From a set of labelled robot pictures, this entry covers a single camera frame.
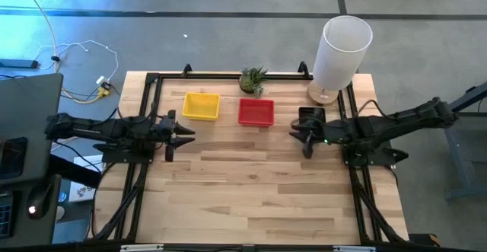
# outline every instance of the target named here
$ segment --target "wooden tabletop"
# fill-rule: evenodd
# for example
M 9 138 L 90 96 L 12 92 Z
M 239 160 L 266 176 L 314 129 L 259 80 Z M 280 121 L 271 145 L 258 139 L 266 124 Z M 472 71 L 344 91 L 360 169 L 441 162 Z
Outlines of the wooden tabletop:
M 119 103 L 124 116 L 138 115 L 146 73 L 127 72 Z M 275 101 L 275 125 L 259 128 L 237 123 L 239 98 L 248 95 L 236 80 L 165 80 L 158 114 L 176 110 L 180 124 L 196 131 L 196 141 L 178 148 L 173 163 L 164 161 L 164 148 L 156 152 L 145 184 L 137 242 L 359 244 L 349 171 L 339 146 L 315 145 L 307 160 L 301 143 L 288 134 L 298 108 L 312 106 L 306 98 L 308 83 L 266 81 L 263 99 Z M 371 75 L 357 74 L 353 84 L 359 107 L 376 100 Z M 186 92 L 220 94 L 218 120 L 183 117 Z M 378 114 L 372 104 L 361 113 L 372 114 Z M 339 119 L 337 103 L 326 107 L 326 119 Z M 127 164 L 114 165 L 100 185 L 97 230 L 120 204 L 126 169 Z M 371 167 L 371 179 L 378 209 L 407 238 L 393 175 L 383 167 Z M 364 216 L 372 236 L 368 212 Z M 124 235 L 131 209 L 127 217 Z

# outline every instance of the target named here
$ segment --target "yellow bin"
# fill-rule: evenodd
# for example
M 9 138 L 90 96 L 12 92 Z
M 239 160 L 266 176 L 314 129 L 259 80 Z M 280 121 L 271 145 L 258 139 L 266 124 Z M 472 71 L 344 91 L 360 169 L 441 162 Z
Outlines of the yellow bin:
M 217 120 L 219 94 L 188 92 L 184 97 L 183 116 L 193 120 Z

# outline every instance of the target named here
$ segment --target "red bin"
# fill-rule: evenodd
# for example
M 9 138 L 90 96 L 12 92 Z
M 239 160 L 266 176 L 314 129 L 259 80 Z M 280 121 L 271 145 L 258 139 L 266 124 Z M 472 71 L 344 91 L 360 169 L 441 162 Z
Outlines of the red bin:
M 274 124 L 274 101 L 241 98 L 238 123 L 244 126 L 271 126 Z

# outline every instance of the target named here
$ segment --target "concrete floor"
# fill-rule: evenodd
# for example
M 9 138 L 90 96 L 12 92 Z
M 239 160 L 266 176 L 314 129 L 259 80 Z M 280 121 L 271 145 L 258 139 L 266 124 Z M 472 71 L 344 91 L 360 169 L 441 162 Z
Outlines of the concrete floor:
M 46 8 L 126 11 L 237 11 L 336 13 L 336 0 L 38 0 Z M 487 14 L 487 0 L 345 0 L 350 13 Z M 33 7 L 31 0 L 0 0 L 1 6 Z M 301 60 L 313 65 L 320 32 L 327 19 L 268 18 L 70 18 L 51 17 L 58 43 L 96 40 L 119 53 L 113 78 L 119 89 L 128 70 L 239 70 L 264 65 L 270 71 L 293 72 Z M 360 67 L 371 73 L 381 108 L 387 113 L 415 107 L 434 96 L 451 101 L 473 85 L 487 81 L 487 22 L 368 21 L 374 42 Z M 32 59 L 37 48 L 51 44 L 44 20 L 36 16 L 0 16 L 3 58 Z M 79 93 L 114 68 L 113 54 L 95 45 L 89 53 L 74 47 L 63 59 L 65 87 Z M 39 60 L 49 62 L 50 53 Z M 0 74 L 33 75 L 49 71 Z M 105 118 L 117 96 L 80 106 L 62 99 L 59 111 L 73 116 Z M 71 145 L 95 155 L 93 142 Z M 444 134 L 422 130 L 393 140 L 409 153 L 398 165 L 399 192 L 410 233 L 435 233 L 446 247 L 487 250 L 487 199 L 444 200 L 453 183 Z M 56 154 L 73 158 L 72 152 Z M 89 206 L 67 206 L 55 241 L 81 240 Z M 78 234 L 66 235 L 65 228 Z

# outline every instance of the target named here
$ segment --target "potted plant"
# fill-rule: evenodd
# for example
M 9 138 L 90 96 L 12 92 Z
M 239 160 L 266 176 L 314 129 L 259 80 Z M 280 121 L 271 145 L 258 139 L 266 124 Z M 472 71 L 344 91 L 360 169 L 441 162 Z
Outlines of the potted plant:
M 238 80 L 240 89 L 247 94 L 255 94 L 256 97 L 260 97 L 264 92 L 262 82 L 266 73 L 267 70 L 263 70 L 262 66 L 259 68 L 243 69 L 242 75 Z

